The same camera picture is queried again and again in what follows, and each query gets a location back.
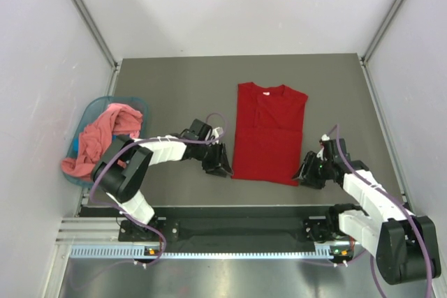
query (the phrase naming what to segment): t-shirt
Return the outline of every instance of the t-shirt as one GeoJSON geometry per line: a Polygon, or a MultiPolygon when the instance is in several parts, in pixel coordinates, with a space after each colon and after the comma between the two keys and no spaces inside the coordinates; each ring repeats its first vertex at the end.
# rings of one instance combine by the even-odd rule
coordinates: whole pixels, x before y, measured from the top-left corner
{"type": "Polygon", "coordinates": [[[286,85],[238,85],[232,178],[298,185],[306,101],[286,85]]]}

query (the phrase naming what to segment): cable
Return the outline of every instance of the cable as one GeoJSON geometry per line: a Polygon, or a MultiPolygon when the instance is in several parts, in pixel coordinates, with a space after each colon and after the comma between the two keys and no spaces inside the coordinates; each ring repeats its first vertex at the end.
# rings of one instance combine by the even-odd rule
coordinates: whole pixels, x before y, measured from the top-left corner
{"type": "MultiPolygon", "coordinates": [[[[337,129],[337,138],[336,138],[337,149],[338,149],[339,153],[342,153],[342,146],[340,145],[340,126],[339,126],[339,124],[335,125],[335,128],[337,129]]],[[[340,157],[342,158],[343,163],[345,164],[345,166],[347,166],[349,171],[351,171],[357,178],[359,178],[359,180],[363,181],[368,186],[373,186],[371,182],[369,182],[366,178],[360,176],[354,170],[354,168],[349,164],[348,160],[346,159],[346,157],[344,157],[344,155],[340,155],[340,157]]],[[[387,197],[395,206],[397,206],[398,209],[400,209],[402,211],[402,213],[405,215],[405,218],[408,220],[408,222],[411,226],[411,229],[414,231],[416,240],[418,240],[420,249],[424,256],[425,268],[427,269],[427,289],[425,291],[425,298],[430,298],[432,295],[432,293],[431,293],[432,265],[430,264],[430,257],[428,255],[427,247],[424,243],[424,239],[422,238],[422,235],[419,233],[419,230],[418,230],[416,224],[414,223],[413,218],[408,214],[408,211],[401,205],[401,203],[396,198],[394,198],[392,195],[388,194],[387,192],[385,192],[384,190],[382,190],[380,188],[376,188],[376,191],[379,192],[380,194],[384,195],[385,197],[387,197]]],[[[376,283],[377,289],[381,293],[382,297],[386,298],[386,296],[384,295],[383,290],[380,286],[380,283],[377,280],[376,271],[375,271],[374,267],[371,267],[371,272],[372,272],[374,282],[376,283]]]]}
{"type": "Polygon", "coordinates": [[[372,279],[374,279],[374,283],[376,284],[377,290],[379,291],[382,298],[386,298],[385,292],[383,291],[382,287],[379,284],[379,280],[376,275],[376,267],[374,264],[374,256],[371,255],[371,258],[369,259],[369,264],[371,265],[371,273],[372,273],[372,279]]]}
{"type": "Polygon", "coordinates": [[[327,135],[327,136],[330,136],[330,135],[337,129],[337,127],[338,127],[338,124],[335,124],[335,126],[332,127],[332,128],[330,129],[330,131],[328,131],[328,132],[326,133],[326,135],[327,135]]]}
{"type": "MultiPolygon", "coordinates": [[[[156,257],[150,263],[147,263],[147,266],[155,265],[157,262],[160,261],[161,256],[164,254],[164,252],[166,250],[167,242],[166,242],[165,236],[160,231],[158,231],[157,229],[155,229],[155,228],[153,228],[153,227],[151,227],[149,225],[146,225],[144,223],[141,223],[140,221],[137,221],[136,219],[134,219],[131,216],[129,216],[118,204],[112,203],[112,202],[99,202],[98,200],[96,200],[96,198],[94,197],[94,194],[96,192],[96,189],[98,188],[99,182],[102,180],[102,178],[107,173],[107,171],[110,169],[110,167],[119,159],[119,157],[122,154],[124,154],[130,148],[132,148],[132,147],[134,147],[134,146],[136,146],[138,144],[148,143],[148,142],[159,142],[159,141],[183,142],[183,143],[189,143],[189,144],[212,144],[213,142],[216,142],[216,141],[220,140],[226,133],[228,122],[227,122],[226,118],[221,113],[218,113],[218,112],[214,112],[214,113],[209,114],[207,116],[206,120],[208,120],[212,115],[218,115],[223,120],[223,131],[222,131],[222,134],[220,134],[218,137],[216,137],[214,139],[211,139],[211,140],[206,140],[206,141],[195,141],[195,140],[186,140],[186,139],[173,139],[171,137],[169,137],[169,138],[166,138],[166,137],[151,137],[149,139],[143,139],[143,140],[138,140],[138,141],[132,142],[132,143],[128,144],[127,146],[123,147],[120,151],[118,151],[118,153],[115,156],[113,156],[110,159],[110,161],[105,165],[103,171],[101,171],[101,173],[99,174],[99,176],[96,178],[95,182],[93,183],[93,186],[92,186],[92,188],[90,190],[90,196],[89,196],[89,199],[90,199],[90,201],[92,203],[104,205],[104,206],[107,206],[107,207],[114,207],[118,211],[122,212],[123,215],[126,218],[128,218],[130,221],[132,221],[136,225],[139,225],[140,227],[146,228],[147,230],[151,230],[152,232],[157,234],[160,237],[160,239],[162,240],[163,243],[161,244],[161,250],[157,253],[156,257]]],[[[106,267],[105,269],[101,270],[99,273],[94,275],[87,283],[85,283],[84,285],[81,285],[79,287],[76,287],[73,284],[73,278],[72,278],[73,274],[72,274],[72,271],[71,271],[71,274],[70,274],[70,284],[71,284],[71,287],[75,291],[83,290],[85,287],[87,287],[89,284],[91,284],[95,279],[97,279],[101,274],[103,274],[107,270],[113,268],[115,265],[120,265],[120,264],[123,264],[123,263],[130,263],[130,262],[134,263],[133,260],[125,260],[125,261],[116,262],[116,263],[110,265],[109,267],[106,267]]]]}

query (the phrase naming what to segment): robotic arm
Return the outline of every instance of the robotic arm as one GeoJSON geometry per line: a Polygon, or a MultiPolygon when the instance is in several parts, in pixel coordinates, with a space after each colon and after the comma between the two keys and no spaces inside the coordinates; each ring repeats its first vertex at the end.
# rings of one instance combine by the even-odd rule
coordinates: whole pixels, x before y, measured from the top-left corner
{"type": "MultiPolygon", "coordinates": [[[[326,214],[326,224],[334,235],[348,235],[359,241],[376,258],[382,277],[389,284],[424,279],[424,258],[414,233],[402,211],[386,196],[385,191],[362,161],[351,161],[344,139],[321,138],[322,149],[307,153],[304,163],[293,177],[302,186],[321,189],[326,180],[333,180],[353,196],[360,206],[335,205],[326,214]],[[341,159],[343,155],[354,170],[369,183],[359,179],[341,159]]],[[[426,216],[407,211],[418,226],[430,255],[433,278],[441,275],[437,235],[434,223],[426,216]]]]}
{"type": "MultiPolygon", "coordinates": [[[[180,134],[138,144],[125,151],[119,160],[110,166],[99,181],[99,186],[129,216],[140,223],[149,224],[154,217],[154,210],[140,192],[147,168],[162,162],[194,158],[202,163],[202,169],[207,174],[220,177],[232,175],[225,145],[218,141],[210,143],[210,140],[219,137],[221,133],[221,128],[213,129],[196,119],[190,128],[180,134]]],[[[132,142],[134,140],[125,135],[118,136],[96,164],[91,173],[92,179],[96,181],[105,166],[132,142]]],[[[299,180],[302,186],[317,189],[324,188],[325,181],[333,180],[359,204],[338,204],[330,207],[325,216],[325,228],[330,235],[324,236],[322,240],[339,239],[346,235],[353,237],[374,255],[382,277],[389,284],[424,279],[424,257],[405,215],[377,191],[378,188],[383,191],[384,189],[374,179],[368,167],[362,161],[351,160],[345,141],[339,139],[339,142],[340,151],[336,140],[324,135],[320,141],[321,150],[318,153],[307,153],[304,163],[293,177],[299,180]],[[370,184],[352,174],[342,156],[370,184]]],[[[430,256],[433,278],[439,277],[441,265],[434,223],[426,216],[414,216],[410,211],[407,213],[413,216],[423,237],[430,256]]]]}
{"type": "MultiPolygon", "coordinates": [[[[217,138],[222,128],[212,128],[210,125],[194,120],[191,127],[181,134],[159,137],[159,141],[147,142],[134,146],[119,157],[99,182],[99,186],[112,198],[129,216],[147,224],[154,216],[154,210],[146,202],[140,192],[142,180],[150,165],[168,161],[183,161],[194,158],[202,162],[202,168],[207,174],[220,177],[232,175],[228,163],[226,148],[219,141],[212,144],[195,144],[178,142],[179,139],[189,141],[212,140],[217,138]]],[[[101,160],[91,172],[91,178],[96,178],[104,167],[125,146],[138,139],[119,135],[102,155],[101,160]]]]}

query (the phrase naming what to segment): metal frame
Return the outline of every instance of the metal frame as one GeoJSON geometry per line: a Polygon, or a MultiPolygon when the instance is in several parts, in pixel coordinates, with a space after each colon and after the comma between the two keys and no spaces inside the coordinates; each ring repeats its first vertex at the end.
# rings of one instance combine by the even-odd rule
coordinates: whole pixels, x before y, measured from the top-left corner
{"type": "Polygon", "coordinates": [[[371,42],[369,43],[365,54],[361,58],[364,62],[368,62],[371,59],[371,56],[373,55],[374,51],[376,50],[377,46],[379,45],[380,41],[382,40],[382,38],[385,35],[386,31],[388,30],[389,26],[391,25],[391,22],[394,20],[396,14],[399,12],[399,9],[401,8],[404,1],[405,0],[394,0],[393,1],[393,4],[391,5],[390,9],[386,13],[386,16],[382,20],[382,23],[380,24],[379,28],[377,29],[376,33],[374,34],[374,37],[372,38],[371,42]]]}
{"type": "Polygon", "coordinates": [[[96,26],[95,21],[91,17],[89,10],[84,4],[84,1],[83,0],[72,0],[72,1],[73,5],[76,7],[82,20],[84,21],[85,25],[87,26],[88,30],[93,36],[93,39],[96,41],[96,43],[98,43],[99,49],[101,49],[101,52],[103,53],[105,59],[113,67],[113,69],[116,70],[118,63],[113,57],[112,52],[110,51],[109,47],[107,46],[107,43],[105,42],[103,36],[101,35],[101,32],[96,26]]]}
{"type": "MultiPolygon", "coordinates": [[[[93,18],[91,17],[89,11],[83,0],[72,0],[74,6],[77,8],[81,18],[86,24],[87,28],[91,32],[94,40],[98,43],[103,56],[106,58],[108,63],[113,68],[113,74],[110,78],[110,82],[108,85],[108,89],[106,94],[113,95],[115,92],[115,87],[117,83],[117,76],[119,75],[120,64],[115,60],[110,51],[107,43],[101,35],[101,32],[98,30],[93,18]]],[[[371,43],[369,44],[366,53],[360,58],[360,64],[362,66],[363,72],[365,74],[365,79],[367,81],[367,85],[369,88],[369,92],[371,94],[374,107],[376,109],[377,116],[379,118],[379,123],[381,125],[381,129],[383,132],[383,136],[385,137],[386,146],[390,153],[391,161],[393,164],[393,168],[397,175],[397,180],[399,182],[400,188],[403,192],[406,190],[406,180],[405,176],[401,169],[401,164],[399,157],[397,155],[395,145],[390,136],[390,131],[388,127],[388,122],[386,121],[386,117],[383,113],[383,109],[380,104],[379,97],[377,96],[376,88],[374,87],[374,82],[371,78],[369,68],[367,66],[367,62],[371,59],[374,51],[378,47],[385,33],[387,32],[391,22],[395,18],[399,9],[401,8],[404,0],[394,0],[393,4],[388,11],[387,15],[384,17],[380,27],[375,33],[371,43]]],[[[88,190],[84,189],[80,193],[78,210],[76,211],[76,215],[80,212],[80,209],[83,206],[87,205],[88,201],[88,190]]],[[[115,218],[66,218],[62,221],[61,230],[59,231],[59,235],[57,237],[54,252],[51,259],[51,268],[47,276],[47,280],[43,287],[42,297],[58,297],[62,281],[65,276],[66,267],[68,265],[68,259],[73,252],[73,246],[75,246],[75,250],[79,251],[79,248],[91,248],[92,245],[103,246],[104,248],[125,248],[125,246],[137,246],[138,244],[133,243],[117,243],[117,237],[119,234],[119,228],[115,222],[115,218]]],[[[324,249],[325,246],[317,246],[317,248],[324,249]]]]}
{"type": "MultiPolygon", "coordinates": [[[[70,258],[113,258],[113,259],[152,259],[156,256],[145,255],[146,248],[159,248],[157,241],[124,242],[118,241],[123,218],[65,218],[56,238],[56,245],[70,246],[70,258]]],[[[314,252],[296,253],[164,253],[163,259],[331,259],[331,246],[348,246],[348,241],[315,244],[314,252]]]]}

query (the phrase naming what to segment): metal floor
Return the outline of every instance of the metal floor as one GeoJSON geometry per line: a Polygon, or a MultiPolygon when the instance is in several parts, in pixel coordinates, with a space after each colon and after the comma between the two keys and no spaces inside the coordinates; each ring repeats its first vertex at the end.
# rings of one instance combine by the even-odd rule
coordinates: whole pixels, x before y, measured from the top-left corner
{"type": "MultiPolygon", "coordinates": [[[[176,133],[195,118],[221,112],[228,118],[225,143],[232,161],[237,84],[286,84],[309,96],[302,159],[318,149],[318,139],[340,123],[352,159],[364,161],[388,192],[400,190],[357,55],[287,55],[125,59],[117,96],[137,96],[150,108],[149,134],[176,133]]],[[[211,120],[219,125],[219,119],[211,120]]],[[[206,175],[187,161],[151,167],[142,191],[152,205],[322,205],[352,202],[340,187],[321,191],[268,182],[206,175]]],[[[110,201],[104,195],[98,198],[110,201]]],[[[113,260],[70,260],[82,285],[113,260]]],[[[388,297],[423,297],[425,283],[384,285],[388,297]]],[[[369,270],[369,256],[348,268],[326,268],[292,260],[166,260],[143,271],[120,265],[81,292],[65,278],[61,298],[78,297],[380,297],[369,270]]]]}
{"type": "MultiPolygon", "coordinates": [[[[274,55],[125,59],[115,95],[137,96],[150,108],[147,135],[181,132],[211,112],[228,119],[224,138],[230,162],[236,120],[237,84],[286,84],[309,96],[301,159],[319,149],[318,139],[339,123],[352,159],[369,166],[388,192],[399,187],[379,121],[356,54],[274,55]]],[[[212,118],[213,126],[219,118],[212,118]]],[[[152,205],[320,205],[352,202],[340,187],[323,190],[205,174],[197,161],[151,167],[141,188],[152,205]]]]}
{"type": "MultiPolygon", "coordinates": [[[[83,285],[113,260],[71,260],[73,282],[83,285]]],[[[369,256],[332,268],[293,260],[165,260],[143,270],[118,265],[80,292],[67,276],[59,298],[380,298],[369,270],[369,256]]],[[[386,285],[389,298],[424,297],[425,283],[386,285]]]]}

